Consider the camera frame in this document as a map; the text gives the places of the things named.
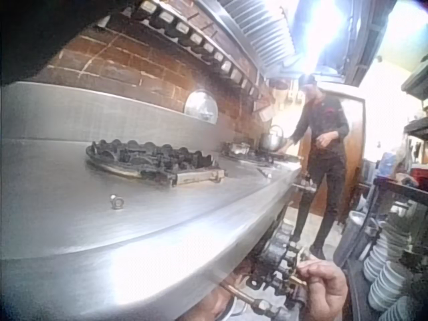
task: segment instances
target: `hand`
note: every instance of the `hand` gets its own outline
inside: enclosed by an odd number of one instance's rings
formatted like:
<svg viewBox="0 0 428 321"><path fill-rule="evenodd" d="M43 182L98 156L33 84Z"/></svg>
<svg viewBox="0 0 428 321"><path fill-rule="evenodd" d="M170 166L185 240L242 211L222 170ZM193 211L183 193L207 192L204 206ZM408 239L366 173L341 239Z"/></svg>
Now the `hand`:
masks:
<svg viewBox="0 0 428 321"><path fill-rule="evenodd" d="M330 142L336 138L338 138L337 132L326 132L324 134L321 134L316 139L316 146L318 148L326 148Z"/></svg>
<svg viewBox="0 0 428 321"><path fill-rule="evenodd" d="M280 153L280 154L286 154L287 150L292 145L293 145L293 140L292 139L287 139L287 143L284 145L284 147L282 147L282 148L279 149L278 153Z"/></svg>
<svg viewBox="0 0 428 321"><path fill-rule="evenodd" d="M297 267L308 284L310 320L333 321L343 308L348 294L346 278L333 262L311 258Z"/></svg>

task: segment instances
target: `black uniform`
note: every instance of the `black uniform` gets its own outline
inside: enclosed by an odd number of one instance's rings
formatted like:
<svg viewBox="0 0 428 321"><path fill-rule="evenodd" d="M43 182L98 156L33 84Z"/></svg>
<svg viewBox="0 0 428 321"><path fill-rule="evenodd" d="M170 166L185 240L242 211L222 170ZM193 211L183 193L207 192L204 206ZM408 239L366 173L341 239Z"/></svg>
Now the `black uniform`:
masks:
<svg viewBox="0 0 428 321"><path fill-rule="evenodd" d="M324 175L327 176L327 206L314 242L315 247L322 248L337 217L346 176L343 139L349 133L349 127L339 99L325 96L317 104L313 100L306 103L296 130L291 136L294 143L303 137L308 127L312 131L308 172L317 187L321 185ZM321 134L332 131L337 131L339 138L332 140L326 148L316 147L316 139ZM295 238L300 238L314 196L315 194L309 192L304 192L302 195L294 230Z"/></svg>

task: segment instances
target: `stainless steel counter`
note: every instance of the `stainless steel counter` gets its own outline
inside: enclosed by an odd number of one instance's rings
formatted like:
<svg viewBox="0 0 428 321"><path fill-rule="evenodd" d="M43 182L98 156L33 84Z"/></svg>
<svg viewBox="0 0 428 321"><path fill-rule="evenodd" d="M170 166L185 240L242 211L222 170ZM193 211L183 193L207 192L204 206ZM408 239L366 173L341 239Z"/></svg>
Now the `stainless steel counter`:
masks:
<svg viewBox="0 0 428 321"><path fill-rule="evenodd" d="M1 285L16 318L176 318L257 243L300 171L267 179L220 158L222 183L166 188L95 169L87 145L3 139Z"/></svg>

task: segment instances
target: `shelf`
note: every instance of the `shelf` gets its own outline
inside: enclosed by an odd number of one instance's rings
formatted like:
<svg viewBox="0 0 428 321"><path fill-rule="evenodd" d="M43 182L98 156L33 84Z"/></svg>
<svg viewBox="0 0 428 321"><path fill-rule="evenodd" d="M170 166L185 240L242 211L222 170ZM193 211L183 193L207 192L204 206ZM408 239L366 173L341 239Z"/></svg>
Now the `shelf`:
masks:
<svg viewBox="0 0 428 321"><path fill-rule="evenodd" d="M412 201L418 202L428 206L428 192L422 191L421 189L415 189L400 184L396 184L392 181L386 181L384 179L375 179L373 184L386 188L389 191L405 196Z"/></svg>
<svg viewBox="0 0 428 321"><path fill-rule="evenodd" d="M404 127L404 132L422 140L428 140L428 117L412 121Z"/></svg>
<svg viewBox="0 0 428 321"><path fill-rule="evenodd" d="M368 293L371 283L362 274L362 262L349 259L346 261L352 315L354 321L377 321L382 315L368 304Z"/></svg>

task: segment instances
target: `screw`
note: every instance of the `screw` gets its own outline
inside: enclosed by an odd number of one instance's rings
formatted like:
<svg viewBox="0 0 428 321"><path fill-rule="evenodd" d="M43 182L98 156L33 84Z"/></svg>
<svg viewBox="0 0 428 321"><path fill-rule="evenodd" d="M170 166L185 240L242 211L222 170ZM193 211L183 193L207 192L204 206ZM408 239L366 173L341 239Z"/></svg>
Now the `screw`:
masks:
<svg viewBox="0 0 428 321"><path fill-rule="evenodd" d="M125 204L125 201L123 200L123 198L115 194L111 194L110 202L112 204L113 209L123 209L123 204Z"/></svg>

